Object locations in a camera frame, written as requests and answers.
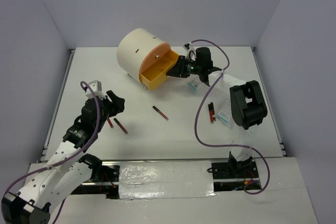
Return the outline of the cotton pad pack teal label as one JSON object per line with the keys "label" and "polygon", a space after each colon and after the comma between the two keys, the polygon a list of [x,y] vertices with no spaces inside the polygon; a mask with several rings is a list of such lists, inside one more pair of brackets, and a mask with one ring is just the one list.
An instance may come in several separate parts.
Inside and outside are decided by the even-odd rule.
{"label": "cotton pad pack teal label", "polygon": [[189,82],[188,87],[194,93],[199,94],[202,90],[202,82],[199,79],[199,76],[194,76]]}

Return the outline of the cream round drawer organizer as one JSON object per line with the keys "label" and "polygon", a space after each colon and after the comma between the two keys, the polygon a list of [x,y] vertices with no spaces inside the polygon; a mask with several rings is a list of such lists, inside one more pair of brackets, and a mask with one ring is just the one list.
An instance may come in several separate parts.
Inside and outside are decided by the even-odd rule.
{"label": "cream round drawer organizer", "polygon": [[119,66],[149,90],[167,79],[167,72],[177,63],[179,54],[170,44],[143,28],[128,33],[117,48]]}

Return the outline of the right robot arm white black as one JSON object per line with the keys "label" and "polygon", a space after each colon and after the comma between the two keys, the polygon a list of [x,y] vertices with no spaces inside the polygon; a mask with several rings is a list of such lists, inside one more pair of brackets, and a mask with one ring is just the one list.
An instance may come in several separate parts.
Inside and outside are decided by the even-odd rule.
{"label": "right robot arm white black", "polygon": [[221,102],[215,116],[229,130],[238,134],[231,144],[229,158],[234,161],[228,165],[228,171],[233,177],[242,176],[247,166],[244,161],[251,158],[251,144],[258,126],[268,114],[267,106],[258,81],[245,81],[225,73],[225,70],[214,66],[211,51],[207,47],[193,48],[185,44],[185,56],[179,56],[177,63],[167,72],[170,77],[196,78],[209,88],[202,98],[205,103],[210,92],[220,92]]}

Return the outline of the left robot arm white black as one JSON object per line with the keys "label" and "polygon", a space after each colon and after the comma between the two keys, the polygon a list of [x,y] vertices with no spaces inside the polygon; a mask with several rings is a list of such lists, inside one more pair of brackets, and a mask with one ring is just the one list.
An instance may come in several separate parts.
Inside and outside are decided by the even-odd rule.
{"label": "left robot arm white black", "polygon": [[89,96],[45,167],[29,173],[31,180],[2,199],[6,223],[48,223],[56,208],[83,182],[102,177],[102,161],[88,154],[106,120],[124,111],[125,100],[112,91]]}

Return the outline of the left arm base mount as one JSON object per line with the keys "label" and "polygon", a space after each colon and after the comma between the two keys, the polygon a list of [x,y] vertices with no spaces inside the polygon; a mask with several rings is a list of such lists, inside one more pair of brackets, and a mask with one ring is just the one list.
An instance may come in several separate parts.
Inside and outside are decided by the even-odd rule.
{"label": "left arm base mount", "polygon": [[120,165],[104,165],[91,154],[85,154],[78,163],[88,166],[90,177],[72,195],[105,195],[107,199],[119,199]]}

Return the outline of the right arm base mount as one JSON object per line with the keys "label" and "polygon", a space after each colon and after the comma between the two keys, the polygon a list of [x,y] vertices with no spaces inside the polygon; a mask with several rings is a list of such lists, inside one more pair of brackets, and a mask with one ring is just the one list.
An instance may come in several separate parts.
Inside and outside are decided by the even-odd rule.
{"label": "right arm base mount", "polygon": [[214,191],[261,190],[256,162],[252,157],[238,161],[231,153],[224,162],[214,162],[207,169],[212,174]]}

